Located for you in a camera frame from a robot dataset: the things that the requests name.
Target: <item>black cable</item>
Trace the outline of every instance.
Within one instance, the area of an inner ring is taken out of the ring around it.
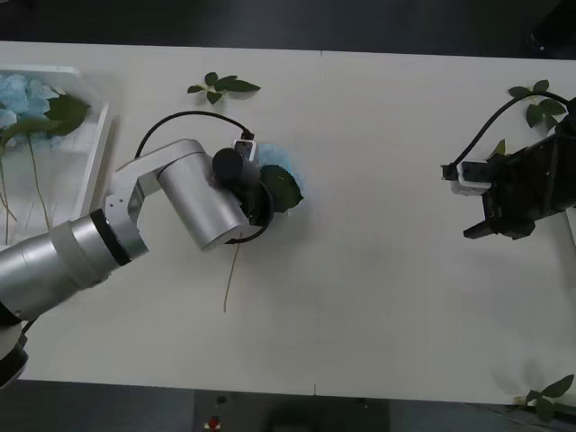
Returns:
[[[530,92],[527,94],[524,94],[522,96],[519,97],[515,97],[514,99],[512,99],[511,101],[505,103],[504,105],[502,105],[502,107],[497,110],[489,119],[488,121],[486,121],[486,123],[484,124],[484,126],[482,126],[482,129],[480,129],[480,131],[478,132],[478,134],[474,137],[474,139],[472,140],[472,142],[470,144],[468,144],[468,147],[466,147],[464,149],[464,151],[462,152],[462,154],[456,158],[456,160],[450,164],[450,167],[455,170],[456,166],[462,162],[464,160],[464,158],[466,158],[466,156],[468,156],[468,153],[470,153],[472,151],[472,149],[474,148],[474,146],[478,143],[478,141],[480,141],[480,138],[482,138],[482,136],[484,135],[484,133],[486,133],[486,131],[488,130],[488,128],[496,121],[496,119],[498,119],[500,117],[500,115],[502,113],[504,113],[510,106],[512,106],[513,104],[515,104],[516,102],[521,101],[522,99],[526,99],[527,97],[530,96],[545,96],[548,97],[550,99],[554,99],[556,102],[559,102],[560,104],[566,105],[568,106],[568,101],[566,99],[564,99],[563,97],[560,97],[558,94],[554,94],[554,93],[550,93],[550,92]]]
[[[144,145],[146,144],[146,141],[148,141],[148,139],[150,138],[150,135],[152,135],[156,131],[156,129],[158,129],[160,126],[162,126],[166,122],[170,122],[171,120],[176,119],[178,117],[184,117],[185,115],[205,115],[207,117],[214,117],[216,119],[224,120],[225,122],[231,123],[234,126],[238,126],[239,128],[242,129],[242,139],[243,140],[253,140],[254,139],[254,134],[252,132],[250,132],[250,130],[248,130],[247,127],[245,127],[241,123],[239,123],[235,120],[232,120],[232,119],[230,119],[224,115],[217,114],[216,112],[208,112],[208,111],[181,111],[181,112],[177,112],[177,113],[172,114],[172,115],[168,115],[167,117],[165,117],[164,119],[162,119],[161,121],[156,123],[154,126],[152,126],[152,128],[146,133],[146,135],[144,135],[142,142],[138,146],[138,150],[136,150],[136,156],[134,158],[138,159],[140,157],[140,155],[142,154],[142,150],[144,149]]]
[[[36,322],[37,318],[33,319],[32,321],[28,321],[26,323],[26,325],[24,326],[24,328],[22,329],[22,334],[25,335],[26,332],[28,330],[30,330],[30,327],[32,327],[32,325]]]
[[[554,142],[552,146],[552,155],[550,156],[550,169],[548,170],[548,184],[546,185],[546,192],[544,194],[544,201],[542,206],[542,217],[548,216],[550,207],[552,206],[552,195],[554,193],[554,183],[556,182],[556,171],[558,168],[558,142],[562,135],[562,124],[560,123],[556,128],[554,135]]]

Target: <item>robotic arm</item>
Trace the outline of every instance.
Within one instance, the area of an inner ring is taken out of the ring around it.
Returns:
[[[494,154],[487,160],[465,160],[484,132],[513,104],[543,95],[568,108],[555,134],[512,155]],[[451,164],[442,166],[452,192],[481,195],[484,221],[464,231],[468,239],[502,234],[512,239],[529,236],[536,221],[576,205],[576,99],[567,101],[548,92],[530,92],[502,106]]]
[[[148,252],[137,227],[147,196],[162,189],[201,250],[261,234],[274,212],[257,155],[253,140],[236,140],[214,158],[196,140],[173,142],[122,166],[102,209],[0,252],[0,387],[28,358],[21,321]]]

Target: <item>white plastic tray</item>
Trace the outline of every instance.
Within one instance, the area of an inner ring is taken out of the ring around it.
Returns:
[[[108,103],[91,89],[73,67],[0,65],[0,74],[18,73],[90,104],[83,124],[53,148],[35,152],[42,197],[51,226],[88,214],[110,128]],[[9,207],[17,218],[9,222],[8,245],[46,232],[41,202],[27,148],[3,157]],[[0,210],[0,250],[5,245],[5,209]]]

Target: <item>plant stem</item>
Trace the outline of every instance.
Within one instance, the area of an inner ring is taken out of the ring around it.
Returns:
[[[2,189],[4,190],[4,198],[6,199],[6,240],[5,244],[8,246],[8,194],[6,193],[6,182],[4,180],[4,166],[2,165],[2,158],[0,157],[0,180],[2,180]]]
[[[240,232],[239,239],[242,239],[242,233]],[[226,295],[224,296],[224,313],[226,313],[226,303],[228,302],[228,293],[230,292],[230,283],[232,282],[232,275],[234,275],[234,265],[236,264],[236,258],[238,258],[238,252],[240,251],[241,243],[236,245],[236,252],[234,252],[234,259],[232,260],[232,268],[230,269],[230,275],[228,277],[228,284],[226,285]]]
[[[36,190],[38,191],[38,196],[40,197],[40,202],[42,203],[42,209],[44,210],[44,220],[46,221],[46,229],[50,229],[50,221],[48,220],[48,212],[46,211],[46,204],[42,198],[42,193],[40,192],[40,185],[38,184],[38,171],[36,170],[36,159],[34,158],[34,150],[32,149],[32,140],[30,139],[30,134],[26,135],[28,138],[28,148],[30,149],[30,154],[32,156],[32,165],[34,166],[34,183],[36,183]]]
[[[8,207],[6,207],[6,203],[4,202],[4,197],[2,196],[1,193],[0,193],[0,203],[2,203],[2,205],[4,206],[4,208],[6,209],[6,211],[10,213],[10,216],[12,216],[12,219],[14,219],[14,221],[18,221],[18,220],[16,219],[16,217],[14,216],[14,214],[10,211],[10,209],[8,209]]]

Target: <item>white table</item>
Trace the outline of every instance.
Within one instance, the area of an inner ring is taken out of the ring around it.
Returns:
[[[452,161],[511,86],[576,95],[576,63],[251,49],[0,43],[2,61],[83,69],[117,118],[102,181],[157,120],[193,107],[206,72],[262,86],[221,112],[288,149],[305,201],[240,250],[200,253],[167,198],[140,228],[150,253],[42,317],[24,378],[246,392],[509,403],[576,372],[576,252],[565,215],[520,241],[469,240],[479,198]],[[473,156],[536,142],[522,106]],[[148,149],[237,131],[186,118]]]

